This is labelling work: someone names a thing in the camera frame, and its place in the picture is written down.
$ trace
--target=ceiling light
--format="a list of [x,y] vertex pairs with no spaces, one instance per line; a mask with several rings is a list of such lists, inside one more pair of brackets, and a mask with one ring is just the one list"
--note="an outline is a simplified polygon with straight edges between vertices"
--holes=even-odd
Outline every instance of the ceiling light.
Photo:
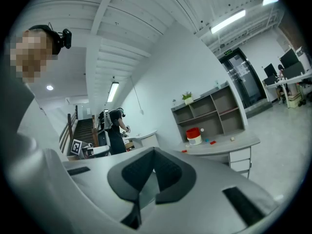
[[119,86],[119,82],[115,82],[115,81],[114,81],[114,82],[112,83],[111,91],[109,92],[107,102],[112,102],[112,101],[113,101],[118,86]]
[[211,33],[215,33],[219,31],[220,29],[224,28],[225,26],[229,25],[230,23],[244,17],[246,15],[246,10],[242,10],[235,15],[231,16],[230,18],[227,18],[223,22],[219,23],[217,26],[211,28]]
[[277,2],[277,1],[278,0],[263,0],[262,5],[267,5],[267,4],[270,4],[270,3]]

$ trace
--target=white desk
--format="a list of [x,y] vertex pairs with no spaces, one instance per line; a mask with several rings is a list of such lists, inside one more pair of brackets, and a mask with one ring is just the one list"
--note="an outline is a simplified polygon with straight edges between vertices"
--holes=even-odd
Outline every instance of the white desk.
[[285,94],[287,108],[290,108],[288,95],[287,95],[287,91],[286,91],[286,88],[285,88],[285,84],[294,84],[294,83],[297,83],[297,82],[301,82],[303,79],[307,79],[307,78],[310,78],[310,77],[312,77],[312,71],[309,70],[304,75],[296,76],[296,77],[291,78],[291,79],[283,79],[283,80],[281,80],[281,81],[279,81],[277,83],[274,83],[272,85],[265,86],[265,88],[266,89],[276,88],[278,85],[281,85],[282,88],[283,88],[283,92]]
[[135,149],[141,147],[159,147],[159,143],[156,137],[157,130],[146,131],[144,133],[129,134],[124,140],[132,140]]
[[189,142],[182,142],[174,149],[176,151],[187,150],[189,155],[200,156],[210,160],[228,164],[233,170],[249,177],[251,167],[251,146],[259,144],[260,139],[250,130],[238,131],[231,135],[218,135],[191,146]]

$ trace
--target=shelving unit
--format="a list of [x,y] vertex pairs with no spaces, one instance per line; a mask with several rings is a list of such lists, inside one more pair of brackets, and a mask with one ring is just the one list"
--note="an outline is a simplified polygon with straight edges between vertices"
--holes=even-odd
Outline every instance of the shelving unit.
[[221,89],[214,88],[194,100],[189,105],[179,105],[171,109],[183,141],[187,141],[186,131],[198,127],[203,139],[219,134],[230,134],[244,130],[244,124],[234,94],[224,83]]

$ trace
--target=cardboard box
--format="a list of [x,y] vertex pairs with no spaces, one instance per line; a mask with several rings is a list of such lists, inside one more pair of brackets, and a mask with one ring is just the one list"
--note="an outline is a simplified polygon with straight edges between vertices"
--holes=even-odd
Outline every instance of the cardboard box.
[[125,144],[126,149],[132,148],[134,147],[132,141],[130,141],[129,143]]

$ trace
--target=staircase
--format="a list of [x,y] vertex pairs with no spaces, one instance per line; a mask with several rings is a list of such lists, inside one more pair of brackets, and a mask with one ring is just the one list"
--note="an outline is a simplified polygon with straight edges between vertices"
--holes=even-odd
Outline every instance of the staircase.
[[74,132],[74,139],[81,140],[86,143],[92,143],[94,145],[92,129],[92,119],[78,120],[77,127]]

